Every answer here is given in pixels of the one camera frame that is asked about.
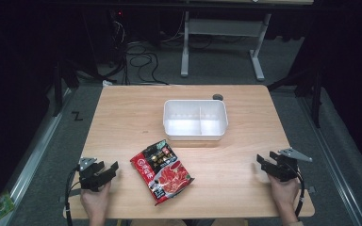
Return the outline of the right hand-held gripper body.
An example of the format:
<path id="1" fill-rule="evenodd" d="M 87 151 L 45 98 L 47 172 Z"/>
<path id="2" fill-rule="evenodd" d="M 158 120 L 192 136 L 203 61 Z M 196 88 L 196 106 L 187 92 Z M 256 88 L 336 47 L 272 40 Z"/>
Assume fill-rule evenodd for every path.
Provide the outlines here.
<path id="1" fill-rule="evenodd" d="M 312 162 L 313 159 L 293 148 L 287 148 L 277 152 L 284 156 L 282 161 L 275 161 L 277 167 L 276 173 L 273 177 L 279 179 L 281 182 L 287 182 L 297 177 L 298 161 Z"/>

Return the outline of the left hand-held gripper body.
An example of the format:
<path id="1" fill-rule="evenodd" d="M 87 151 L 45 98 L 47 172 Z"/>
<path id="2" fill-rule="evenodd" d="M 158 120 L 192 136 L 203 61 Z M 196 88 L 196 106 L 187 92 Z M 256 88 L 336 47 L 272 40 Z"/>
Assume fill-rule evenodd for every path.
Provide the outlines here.
<path id="1" fill-rule="evenodd" d="M 98 192 L 103 185 L 98 184 L 98 175 L 101 173 L 92 173 L 91 165 L 97 162 L 96 158 L 81 157 L 79 161 L 79 182 L 82 189 L 89 189 Z"/>

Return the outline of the red and black snack packet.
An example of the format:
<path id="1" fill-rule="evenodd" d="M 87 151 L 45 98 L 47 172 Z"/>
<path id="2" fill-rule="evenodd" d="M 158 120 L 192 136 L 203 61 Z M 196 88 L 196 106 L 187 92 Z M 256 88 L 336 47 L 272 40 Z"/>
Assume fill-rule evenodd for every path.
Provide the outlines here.
<path id="1" fill-rule="evenodd" d="M 159 205 L 189 186 L 194 178 L 166 139 L 154 143 L 130 159 Z"/>

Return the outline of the white divided plastic container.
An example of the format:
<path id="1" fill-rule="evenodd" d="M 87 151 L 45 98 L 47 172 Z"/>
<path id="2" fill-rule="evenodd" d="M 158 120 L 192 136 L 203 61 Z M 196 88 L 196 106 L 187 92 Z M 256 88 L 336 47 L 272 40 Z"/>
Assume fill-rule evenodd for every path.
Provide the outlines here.
<path id="1" fill-rule="evenodd" d="M 170 140 L 220 140 L 228 127 L 226 106 L 219 100 L 168 100 L 163 126 Z"/>

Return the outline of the person's left hand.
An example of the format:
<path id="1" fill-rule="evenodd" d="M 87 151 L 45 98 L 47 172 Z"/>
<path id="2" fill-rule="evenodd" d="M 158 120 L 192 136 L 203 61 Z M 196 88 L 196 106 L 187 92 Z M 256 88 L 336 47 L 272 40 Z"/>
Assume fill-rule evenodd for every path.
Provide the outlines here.
<path id="1" fill-rule="evenodd" d="M 82 189 L 80 201 L 90 221 L 104 221 L 107 214 L 108 196 L 111 182 L 104 184 L 97 192 Z"/>

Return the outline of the person's right hand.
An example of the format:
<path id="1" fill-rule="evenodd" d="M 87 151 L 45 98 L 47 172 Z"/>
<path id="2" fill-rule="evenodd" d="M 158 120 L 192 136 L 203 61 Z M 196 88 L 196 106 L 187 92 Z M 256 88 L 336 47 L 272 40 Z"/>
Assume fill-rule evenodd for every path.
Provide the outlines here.
<path id="1" fill-rule="evenodd" d="M 299 191 L 296 179 L 281 182 L 279 179 L 268 175 L 271 182 L 272 198 L 281 216 L 295 217 L 294 202 Z"/>

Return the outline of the black metal stand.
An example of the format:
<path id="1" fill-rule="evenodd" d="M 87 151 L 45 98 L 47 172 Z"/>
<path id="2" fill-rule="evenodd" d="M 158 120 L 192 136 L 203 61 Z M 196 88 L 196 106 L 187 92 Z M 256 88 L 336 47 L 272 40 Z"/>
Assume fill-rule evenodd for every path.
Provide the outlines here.
<path id="1" fill-rule="evenodd" d="M 55 109 L 54 116 L 56 117 L 63 107 L 63 85 L 69 89 L 76 89 L 79 86 L 79 81 L 75 74 L 74 65 L 69 60 L 59 60 L 54 67 L 54 97 L 55 97 Z"/>
<path id="2" fill-rule="evenodd" d="M 283 86 L 295 86 L 296 97 L 310 95 L 312 97 L 310 116 L 315 126 L 320 128 L 321 80 L 320 70 L 304 69 L 268 85 L 268 90 L 272 91 Z"/>

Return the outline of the grey metal floor rail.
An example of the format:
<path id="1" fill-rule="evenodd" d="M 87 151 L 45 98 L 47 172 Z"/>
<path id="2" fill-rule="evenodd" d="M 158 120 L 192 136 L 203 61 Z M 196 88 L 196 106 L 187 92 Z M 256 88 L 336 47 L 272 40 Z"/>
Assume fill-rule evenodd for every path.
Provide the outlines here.
<path id="1" fill-rule="evenodd" d="M 315 122 L 312 120 L 311 111 L 306 99 L 298 98 L 297 102 L 302 111 L 304 112 L 304 116 L 308 121 L 311 130 L 314 132 L 314 135 L 318 142 L 318 146 L 321 150 L 322 159 L 326 165 L 326 168 L 328 168 L 330 176 L 337 189 L 337 193 L 341 198 L 345 209 L 347 210 L 350 219 L 353 222 L 353 225 L 362 226 L 362 210 L 356 201 L 355 195 L 350 185 L 347 183 L 346 178 L 340 170 L 339 165 L 337 164 L 337 161 L 334 158 L 321 129 L 318 128 Z"/>
<path id="2" fill-rule="evenodd" d="M 62 119 L 62 110 L 68 105 L 75 93 L 75 89 L 66 88 L 61 94 L 62 106 L 58 113 L 55 112 L 53 106 L 49 107 L 47 114 L 43 118 L 40 127 L 35 136 L 31 140 L 31 144 L 26 151 L 25 157 L 21 160 L 22 169 L 15 170 L 16 180 L 9 180 L 11 190 L 9 197 L 13 201 L 14 208 L 8 214 L 0 219 L 0 226 L 9 226 L 14 217 L 26 191 L 28 190 L 39 164 L 47 150 L 51 139 L 56 132 L 58 125 Z"/>

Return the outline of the white metal desk frame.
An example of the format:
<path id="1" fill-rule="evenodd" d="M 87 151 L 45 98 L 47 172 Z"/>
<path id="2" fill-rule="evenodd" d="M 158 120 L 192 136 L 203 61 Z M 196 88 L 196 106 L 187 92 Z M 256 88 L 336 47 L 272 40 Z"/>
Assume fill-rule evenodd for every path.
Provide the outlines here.
<path id="1" fill-rule="evenodd" d="M 254 49 L 249 50 L 255 78 L 264 81 L 265 76 L 258 58 L 262 43 L 271 20 L 271 15 L 266 14 L 261 21 L 232 21 L 215 19 L 191 19 L 189 12 L 184 17 L 183 51 L 181 57 L 182 77 L 189 75 L 189 36 L 209 35 L 209 36 L 229 36 L 229 37 L 249 37 L 256 38 Z"/>

